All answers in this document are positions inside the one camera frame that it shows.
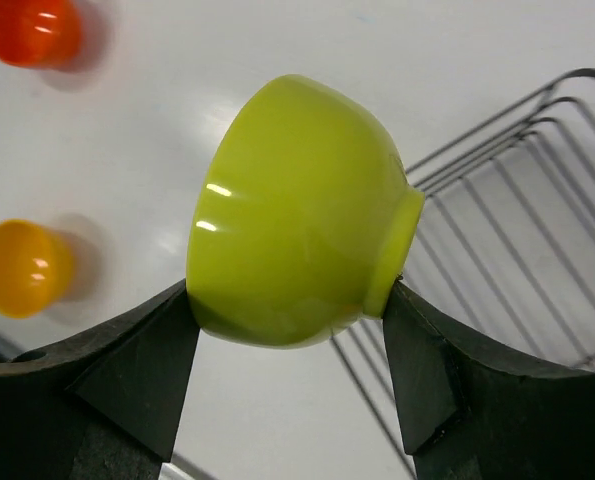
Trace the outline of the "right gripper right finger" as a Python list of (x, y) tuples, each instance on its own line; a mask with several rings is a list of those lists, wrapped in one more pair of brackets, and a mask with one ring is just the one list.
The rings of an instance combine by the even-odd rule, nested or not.
[(595, 479), (595, 373), (493, 340), (402, 283), (383, 335), (421, 479)]

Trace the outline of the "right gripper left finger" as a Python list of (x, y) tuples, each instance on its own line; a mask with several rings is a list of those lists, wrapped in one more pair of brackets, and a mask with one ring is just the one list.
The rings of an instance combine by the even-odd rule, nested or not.
[(155, 479), (199, 328), (186, 287), (0, 362), (0, 479)]

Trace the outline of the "lime green bowl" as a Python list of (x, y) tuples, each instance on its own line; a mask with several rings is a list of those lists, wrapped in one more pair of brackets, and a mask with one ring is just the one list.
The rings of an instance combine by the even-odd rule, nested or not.
[(301, 75), (263, 86), (219, 144), (189, 237), (207, 333), (273, 348), (383, 315), (425, 203), (385, 127)]

